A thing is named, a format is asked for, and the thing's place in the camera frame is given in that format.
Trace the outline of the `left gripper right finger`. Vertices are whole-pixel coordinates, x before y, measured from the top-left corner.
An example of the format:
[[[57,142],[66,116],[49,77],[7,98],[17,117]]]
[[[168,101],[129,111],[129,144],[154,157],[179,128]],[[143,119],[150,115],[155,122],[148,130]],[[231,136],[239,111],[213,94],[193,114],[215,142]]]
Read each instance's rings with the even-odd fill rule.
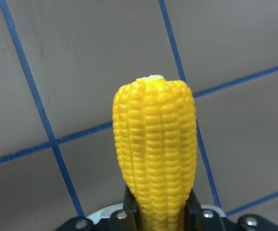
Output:
[[[185,205],[185,231],[225,231],[224,211],[215,205],[201,205],[192,189]]]

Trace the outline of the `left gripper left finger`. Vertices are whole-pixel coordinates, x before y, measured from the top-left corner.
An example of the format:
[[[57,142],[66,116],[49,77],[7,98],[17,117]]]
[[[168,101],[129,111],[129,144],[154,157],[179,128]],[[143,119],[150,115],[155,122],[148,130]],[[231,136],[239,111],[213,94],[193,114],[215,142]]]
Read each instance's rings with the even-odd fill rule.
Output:
[[[114,211],[109,218],[110,231],[139,231],[137,201],[128,186],[125,186],[122,209]]]

